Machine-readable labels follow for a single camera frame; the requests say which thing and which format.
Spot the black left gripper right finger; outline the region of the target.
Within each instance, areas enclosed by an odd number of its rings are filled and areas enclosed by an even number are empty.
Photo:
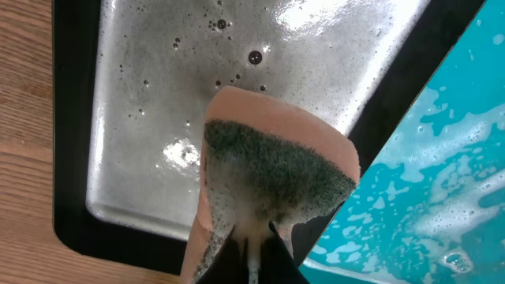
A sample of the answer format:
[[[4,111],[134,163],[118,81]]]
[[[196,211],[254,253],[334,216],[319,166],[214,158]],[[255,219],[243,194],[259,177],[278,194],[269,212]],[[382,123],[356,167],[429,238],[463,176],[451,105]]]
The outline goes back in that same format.
[[[309,284],[295,265],[274,224],[268,224],[272,236],[260,246],[259,284]]]

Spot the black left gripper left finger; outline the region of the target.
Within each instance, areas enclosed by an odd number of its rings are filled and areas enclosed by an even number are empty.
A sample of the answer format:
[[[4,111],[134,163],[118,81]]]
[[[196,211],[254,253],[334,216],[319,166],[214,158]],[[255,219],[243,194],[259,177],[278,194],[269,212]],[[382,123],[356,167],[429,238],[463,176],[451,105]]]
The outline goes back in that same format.
[[[240,243],[234,240],[234,229],[223,242],[210,267],[200,276],[196,284],[248,284],[248,239]]]

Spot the pink green scrub sponge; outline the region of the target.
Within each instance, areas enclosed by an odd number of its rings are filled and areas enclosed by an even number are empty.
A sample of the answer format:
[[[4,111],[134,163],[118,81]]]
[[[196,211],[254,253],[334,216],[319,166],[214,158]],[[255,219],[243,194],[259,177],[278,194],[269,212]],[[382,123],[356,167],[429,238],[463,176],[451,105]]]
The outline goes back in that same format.
[[[259,283],[260,246],[273,235],[268,224],[294,260],[294,226],[331,213],[359,181],[354,144],[328,123],[268,95],[222,88],[205,114],[200,195],[181,281],[196,283],[235,227],[241,252],[248,239],[249,283]]]

